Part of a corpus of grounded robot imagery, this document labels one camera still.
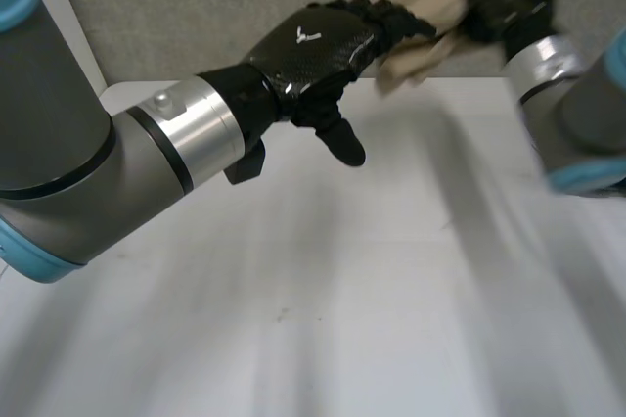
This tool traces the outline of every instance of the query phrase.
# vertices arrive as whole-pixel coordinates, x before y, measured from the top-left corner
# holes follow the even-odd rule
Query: crumpled fabric
[[[467,0],[390,0],[437,28],[437,37],[403,40],[378,61],[376,84],[388,94],[409,81],[422,83],[444,60],[484,45],[470,41],[459,30],[468,12]]]

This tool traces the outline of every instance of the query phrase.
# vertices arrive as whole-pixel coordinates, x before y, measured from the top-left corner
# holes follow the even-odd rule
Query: gray robot arm segment
[[[0,257],[54,282],[225,170],[258,175],[274,97],[248,65],[113,117],[40,0],[0,0]]]

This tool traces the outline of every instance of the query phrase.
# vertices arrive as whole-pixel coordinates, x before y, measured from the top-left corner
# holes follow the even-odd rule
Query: white table surface
[[[118,84],[102,101],[114,113],[162,86]],[[614,339],[590,332],[577,297],[624,295],[624,203],[549,195],[500,79],[434,79],[384,101],[361,80],[342,109],[361,168],[275,125],[258,179],[216,176],[58,284],[9,269],[0,416],[626,415],[626,366],[607,360],[624,318]],[[450,156],[442,109],[477,159]],[[461,193],[470,172],[477,188]],[[533,207],[550,213],[541,249],[518,235]],[[582,277],[538,260],[564,219],[594,224],[559,234],[600,250]],[[595,283],[581,293],[568,278]]]

